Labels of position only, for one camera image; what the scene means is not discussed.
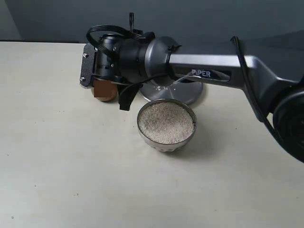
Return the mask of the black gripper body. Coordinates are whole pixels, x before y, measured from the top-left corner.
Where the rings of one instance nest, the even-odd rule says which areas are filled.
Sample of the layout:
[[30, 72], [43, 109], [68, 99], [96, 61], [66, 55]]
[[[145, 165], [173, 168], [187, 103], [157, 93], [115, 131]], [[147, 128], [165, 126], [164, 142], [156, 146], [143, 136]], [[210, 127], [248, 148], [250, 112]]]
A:
[[114, 57], [97, 51], [94, 68], [95, 79], [129, 85], [147, 78], [144, 69], [147, 43], [115, 34], [103, 35], [100, 38], [100, 43], [114, 53]]

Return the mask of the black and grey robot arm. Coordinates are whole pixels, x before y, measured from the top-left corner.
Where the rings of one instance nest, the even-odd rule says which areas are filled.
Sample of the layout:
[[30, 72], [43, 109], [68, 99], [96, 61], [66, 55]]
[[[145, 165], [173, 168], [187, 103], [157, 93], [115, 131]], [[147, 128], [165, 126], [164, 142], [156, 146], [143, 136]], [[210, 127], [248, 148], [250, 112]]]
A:
[[222, 45], [181, 46], [152, 32], [87, 39], [80, 85], [89, 88], [96, 80], [118, 84], [120, 109], [129, 110], [145, 83], [203, 82], [238, 88], [279, 145], [303, 161], [303, 51], [251, 46], [237, 37]]

